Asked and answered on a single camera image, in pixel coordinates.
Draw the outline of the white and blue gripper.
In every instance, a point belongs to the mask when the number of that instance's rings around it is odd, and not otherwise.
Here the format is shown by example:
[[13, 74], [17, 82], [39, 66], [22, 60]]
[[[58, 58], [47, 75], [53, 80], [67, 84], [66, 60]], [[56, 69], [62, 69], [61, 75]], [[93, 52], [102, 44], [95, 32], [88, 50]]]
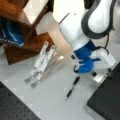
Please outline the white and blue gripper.
[[78, 74], [90, 73], [95, 68], [112, 68], [116, 62], [105, 47], [95, 46], [92, 41], [76, 44], [73, 47], [73, 52], [79, 63], [79, 68], [74, 72]]

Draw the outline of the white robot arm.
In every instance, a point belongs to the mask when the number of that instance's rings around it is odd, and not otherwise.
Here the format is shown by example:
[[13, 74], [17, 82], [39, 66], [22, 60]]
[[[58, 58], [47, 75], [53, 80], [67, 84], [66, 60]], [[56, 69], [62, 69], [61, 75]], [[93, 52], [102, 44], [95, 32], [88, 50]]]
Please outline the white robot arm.
[[59, 22], [59, 29], [72, 47], [78, 60], [73, 70], [77, 74], [96, 74], [95, 69], [111, 69], [115, 58], [106, 46], [96, 46], [92, 40], [109, 36], [113, 27], [116, 0], [95, 0], [90, 8], [67, 13]]

